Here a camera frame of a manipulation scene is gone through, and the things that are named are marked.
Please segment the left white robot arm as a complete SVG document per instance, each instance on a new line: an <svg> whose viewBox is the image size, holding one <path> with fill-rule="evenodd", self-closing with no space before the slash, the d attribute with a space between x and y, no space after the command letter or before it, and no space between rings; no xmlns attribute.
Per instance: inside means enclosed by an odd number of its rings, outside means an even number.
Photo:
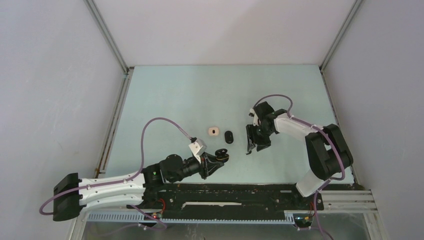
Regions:
<svg viewBox="0 0 424 240"><path fill-rule="evenodd" d="M153 208L158 202L158 192L166 184L180 182L199 174L202 179L211 176L230 159L225 148L214 155L204 152L198 157L182 159L171 154L159 163L143 168L139 175L130 173L111 178L79 178L77 173L66 175L53 189L52 219L62 222L74 219L89 210L138 206Z"/></svg>

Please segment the black oval charging case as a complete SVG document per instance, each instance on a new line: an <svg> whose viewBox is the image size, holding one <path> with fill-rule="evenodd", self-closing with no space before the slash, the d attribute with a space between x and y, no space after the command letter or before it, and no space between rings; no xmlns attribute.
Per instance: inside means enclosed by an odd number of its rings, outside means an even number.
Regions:
<svg viewBox="0 0 424 240"><path fill-rule="evenodd" d="M227 144L232 144L234 142L234 135L230 130L224 133L224 140Z"/></svg>

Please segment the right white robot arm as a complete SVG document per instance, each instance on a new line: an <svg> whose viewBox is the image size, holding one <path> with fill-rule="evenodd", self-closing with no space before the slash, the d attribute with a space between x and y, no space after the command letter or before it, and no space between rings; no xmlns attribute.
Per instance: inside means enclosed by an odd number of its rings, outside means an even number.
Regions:
<svg viewBox="0 0 424 240"><path fill-rule="evenodd" d="M346 168L353 156L340 128L335 124L319 126L307 123L291 115L285 109L273 109L266 101L254 105L249 111L253 122L246 126L247 154L261 151L272 145L271 135L287 134L306 147L309 171L294 185L291 204L304 209L311 202L311 195L331 180L346 176Z"/></svg>

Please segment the black gold-striped charging case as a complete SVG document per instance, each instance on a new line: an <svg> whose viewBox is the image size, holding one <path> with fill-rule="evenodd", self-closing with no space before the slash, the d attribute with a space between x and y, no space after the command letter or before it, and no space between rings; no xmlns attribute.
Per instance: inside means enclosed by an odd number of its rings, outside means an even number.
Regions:
<svg viewBox="0 0 424 240"><path fill-rule="evenodd" d="M222 163L226 163L230 158L228 150L226 148L221 148L215 151L215 159Z"/></svg>

